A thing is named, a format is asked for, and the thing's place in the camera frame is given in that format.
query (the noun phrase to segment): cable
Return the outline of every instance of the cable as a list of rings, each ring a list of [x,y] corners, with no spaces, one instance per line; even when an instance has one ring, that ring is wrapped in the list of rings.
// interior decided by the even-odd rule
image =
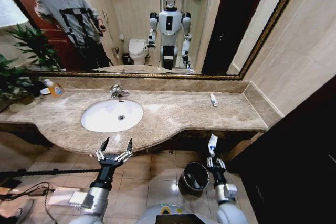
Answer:
[[[49,193],[49,191],[50,191],[50,183],[49,182],[46,182],[47,184],[48,184],[48,190],[47,190],[47,193],[46,193],[46,195],[45,195],[45,198],[44,198],[44,209],[45,209],[45,211],[46,211],[46,213],[47,213],[47,215],[54,221],[54,223],[55,224],[58,224],[57,223],[57,220],[55,220],[54,218],[53,218],[53,216],[51,215],[51,213],[48,211],[48,209],[47,209],[47,197],[48,197],[48,193]]]
[[[50,183],[47,182],[47,181],[43,181],[43,182],[40,182],[38,184],[35,184],[31,188],[23,191],[20,194],[16,194],[16,195],[13,195],[13,194],[0,195],[0,199],[3,200],[3,201],[12,201],[12,200],[15,200],[15,199],[17,199],[19,197],[22,197],[22,196],[25,196],[25,195],[29,195],[30,193],[32,193],[32,192],[34,192],[36,190],[39,190],[41,188],[45,188],[46,191],[47,191],[46,194],[45,194],[45,199],[44,199],[44,209],[45,209],[47,215],[55,222],[55,224],[58,224],[57,220],[54,219],[54,217],[51,215],[51,213],[47,209],[47,197],[48,197],[48,193],[50,191],[54,191],[54,189],[50,189]]]

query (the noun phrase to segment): sink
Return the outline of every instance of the sink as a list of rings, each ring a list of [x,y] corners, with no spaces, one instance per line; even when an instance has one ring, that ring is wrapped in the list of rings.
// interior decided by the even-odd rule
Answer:
[[[90,131],[118,132],[136,126],[142,115],[142,107],[136,102],[109,100],[86,109],[81,122]]]

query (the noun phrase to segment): gold mirror frame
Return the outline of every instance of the gold mirror frame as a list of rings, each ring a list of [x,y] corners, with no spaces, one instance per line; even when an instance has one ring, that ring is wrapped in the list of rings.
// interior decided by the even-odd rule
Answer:
[[[206,75],[206,74],[177,74],[177,73],[97,73],[97,72],[29,72],[29,76],[58,76],[58,77],[95,77],[95,78],[166,78],[166,79],[198,79],[198,80],[242,80],[252,65],[259,51],[273,30],[275,24],[285,10],[289,0],[279,0],[272,15],[267,21],[261,35],[250,52],[239,75]]]

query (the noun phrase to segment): trash can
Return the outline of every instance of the trash can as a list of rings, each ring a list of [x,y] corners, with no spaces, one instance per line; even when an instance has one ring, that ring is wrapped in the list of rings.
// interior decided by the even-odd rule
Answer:
[[[186,193],[199,194],[209,184],[208,171],[202,164],[191,162],[184,168],[178,184]]]
[[[133,64],[132,58],[130,57],[130,54],[128,52],[122,54],[122,63],[124,63],[124,65]]]

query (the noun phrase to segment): orange soap dispenser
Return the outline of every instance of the orange soap dispenser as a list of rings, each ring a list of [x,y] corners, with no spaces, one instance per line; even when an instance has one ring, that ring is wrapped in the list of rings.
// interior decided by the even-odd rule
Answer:
[[[63,94],[63,89],[58,84],[50,81],[49,79],[45,79],[44,82],[54,97],[60,97]]]

